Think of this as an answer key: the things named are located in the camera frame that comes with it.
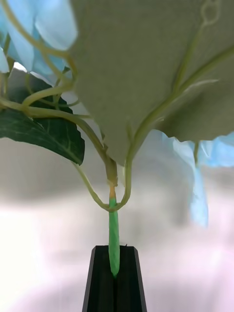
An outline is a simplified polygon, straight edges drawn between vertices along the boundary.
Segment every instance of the black holder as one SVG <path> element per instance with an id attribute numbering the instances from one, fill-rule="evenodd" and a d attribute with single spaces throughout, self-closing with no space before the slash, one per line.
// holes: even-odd
<path id="1" fill-rule="evenodd" d="M 116 278 L 110 269 L 108 246 L 92 250 L 82 312 L 147 312 L 138 252 L 120 247 Z"/>

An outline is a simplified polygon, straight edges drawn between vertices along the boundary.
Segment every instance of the green leaf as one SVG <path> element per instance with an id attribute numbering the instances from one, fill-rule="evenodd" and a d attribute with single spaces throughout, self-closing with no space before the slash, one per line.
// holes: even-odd
<path id="1" fill-rule="evenodd" d="M 225 54 L 234 46 L 233 0 L 71 2 L 79 28 L 70 50 L 78 69 L 75 91 L 119 164 L 131 144 L 129 129 L 134 136 L 171 96 L 184 61 L 178 87 L 224 53 L 165 105 L 155 127 L 195 141 L 234 130 L 234 57 Z"/>
<path id="2" fill-rule="evenodd" d="M 8 97 L 21 103 L 29 95 L 24 85 L 25 73 L 13 70 L 9 79 Z M 30 76 L 31 88 L 39 91 L 50 87 L 41 79 Z M 52 106 L 37 101 L 37 107 L 52 109 Z M 61 108 L 72 113 L 69 107 Z M 44 147 L 79 165 L 84 159 L 84 140 L 81 138 L 77 126 L 62 118 L 31 119 L 20 111 L 4 109 L 0 112 L 0 137 L 8 137 L 14 141 L 26 142 Z"/>

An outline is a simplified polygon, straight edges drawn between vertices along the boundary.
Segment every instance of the blue petal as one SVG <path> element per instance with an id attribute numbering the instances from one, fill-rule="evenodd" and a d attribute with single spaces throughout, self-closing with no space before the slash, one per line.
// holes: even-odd
<path id="1" fill-rule="evenodd" d="M 191 219 L 204 227 L 208 226 L 208 205 L 199 168 L 194 171 L 194 189 L 190 203 Z"/>
<path id="2" fill-rule="evenodd" d="M 31 35 L 33 31 L 34 12 L 30 0 L 8 0 L 8 4 L 18 21 Z M 31 71 L 34 58 L 33 46 L 16 30 L 9 20 L 6 21 L 6 27 L 17 54 L 19 55 L 21 64 L 27 71 Z"/>
<path id="3" fill-rule="evenodd" d="M 209 167 L 234 166 L 234 133 L 219 136 L 213 141 L 202 141 L 199 145 L 198 160 Z"/>
<path id="4" fill-rule="evenodd" d="M 58 50 L 70 48 L 78 35 L 69 0 L 39 1 L 35 26 L 41 37 Z"/>
<path id="5" fill-rule="evenodd" d="M 1 73 L 9 72 L 9 66 L 2 48 L 0 48 L 0 72 Z"/>
<path id="6" fill-rule="evenodd" d="M 36 29 L 33 31 L 33 36 L 36 40 L 39 39 L 39 33 Z M 61 72 L 64 69 L 63 59 L 57 58 L 55 56 L 49 56 L 50 61 L 60 70 Z M 52 75 L 53 71 L 50 67 L 45 63 L 41 52 L 38 49 L 35 49 L 34 52 L 34 63 L 33 63 L 33 72 L 42 75 L 44 77 Z"/>
<path id="7" fill-rule="evenodd" d="M 203 187 L 200 169 L 196 167 L 194 160 L 194 143 L 179 142 L 176 138 L 167 138 L 162 134 L 165 144 L 170 145 L 183 161 L 192 169 L 194 176 L 193 194 L 190 201 L 190 215 L 192 221 L 201 226 L 208 225 L 208 205 Z"/>

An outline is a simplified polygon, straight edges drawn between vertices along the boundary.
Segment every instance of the green stem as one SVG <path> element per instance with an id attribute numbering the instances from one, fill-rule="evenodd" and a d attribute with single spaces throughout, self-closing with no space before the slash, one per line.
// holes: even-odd
<path id="1" fill-rule="evenodd" d="M 116 198 L 110 198 L 110 207 L 115 207 Z M 109 213 L 109 259 L 111 273 L 117 276 L 120 263 L 119 233 L 118 233 L 118 212 Z"/>

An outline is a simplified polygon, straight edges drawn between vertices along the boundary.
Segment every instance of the green floral tape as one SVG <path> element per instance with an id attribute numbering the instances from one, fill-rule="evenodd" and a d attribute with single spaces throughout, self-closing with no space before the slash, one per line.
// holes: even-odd
<path id="1" fill-rule="evenodd" d="M 109 201 L 110 208 L 116 205 L 116 199 Z M 114 277 L 119 271 L 119 233 L 118 233 L 118 212 L 109 213 L 109 258 L 111 272 Z"/>

